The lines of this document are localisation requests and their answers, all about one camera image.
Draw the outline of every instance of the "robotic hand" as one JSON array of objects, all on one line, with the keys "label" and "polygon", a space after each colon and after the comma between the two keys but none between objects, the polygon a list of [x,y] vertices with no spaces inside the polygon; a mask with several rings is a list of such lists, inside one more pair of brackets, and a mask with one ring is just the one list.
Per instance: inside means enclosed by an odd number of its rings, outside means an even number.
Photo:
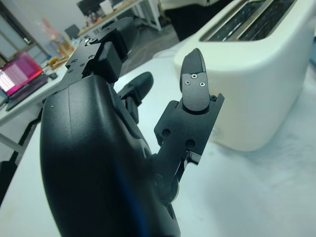
[{"label": "robotic hand", "polygon": [[202,55],[193,50],[181,71],[183,97],[156,125],[161,149],[152,155],[137,127],[151,74],[113,89],[136,37],[124,18],[81,42],[45,102],[41,171],[63,237],[180,236],[171,202],[187,163],[198,164],[224,97],[209,95]]}]

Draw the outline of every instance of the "laptop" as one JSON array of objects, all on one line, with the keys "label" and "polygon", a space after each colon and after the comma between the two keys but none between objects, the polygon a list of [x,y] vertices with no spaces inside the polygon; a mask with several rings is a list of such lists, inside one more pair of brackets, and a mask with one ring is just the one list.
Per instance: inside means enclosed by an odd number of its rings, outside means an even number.
[{"label": "laptop", "polygon": [[0,69],[0,88],[8,97],[9,111],[48,82],[40,66],[26,53]]}]

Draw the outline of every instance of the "pink laptop screen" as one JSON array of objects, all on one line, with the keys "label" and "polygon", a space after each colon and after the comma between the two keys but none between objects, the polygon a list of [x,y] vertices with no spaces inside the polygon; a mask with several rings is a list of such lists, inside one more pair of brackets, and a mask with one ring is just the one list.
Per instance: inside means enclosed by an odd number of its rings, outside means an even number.
[{"label": "pink laptop screen", "polygon": [[0,69],[0,87],[12,95],[41,73],[40,66],[24,52]]}]

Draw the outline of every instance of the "white toaster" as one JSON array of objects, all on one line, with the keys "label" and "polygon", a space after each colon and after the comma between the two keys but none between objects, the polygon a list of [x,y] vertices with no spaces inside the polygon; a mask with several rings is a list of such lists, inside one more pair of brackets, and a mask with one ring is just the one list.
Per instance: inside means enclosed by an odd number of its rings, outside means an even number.
[{"label": "white toaster", "polygon": [[210,93],[225,101],[211,139],[253,151],[275,134],[298,97],[316,24],[316,0],[235,0],[174,58],[203,54]]}]

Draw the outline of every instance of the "white tabletop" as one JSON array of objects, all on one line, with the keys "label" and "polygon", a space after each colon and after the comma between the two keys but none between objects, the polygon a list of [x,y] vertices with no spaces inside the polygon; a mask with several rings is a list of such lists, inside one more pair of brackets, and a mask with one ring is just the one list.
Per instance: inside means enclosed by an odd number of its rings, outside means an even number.
[{"label": "white tabletop", "polygon": [[29,107],[42,101],[43,99],[47,98],[49,95],[54,93],[54,88],[58,85],[58,83],[64,77],[67,71],[67,68],[65,67],[65,65],[61,65],[59,68],[57,68],[54,71],[57,74],[56,79],[54,80],[48,79],[48,83],[46,83],[41,88],[33,92],[30,96],[25,98],[21,103],[19,103],[10,111],[5,110],[6,106],[0,109],[0,126],[5,124],[7,121],[12,119],[13,117],[17,116],[21,112],[27,110]]},{"label": "white tabletop", "polygon": [[[150,71],[152,90],[139,107],[139,127],[152,152],[154,126],[181,93],[170,57],[153,59],[120,78],[122,88]],[[316,236],[316,73],[308,69],[297,102],[271,142],[256,152],[208,143],[198,166],[188,165],[173,206],[182,237]],[[0,208],[0,236],[59,236],[40,174],[40,126]]]}]

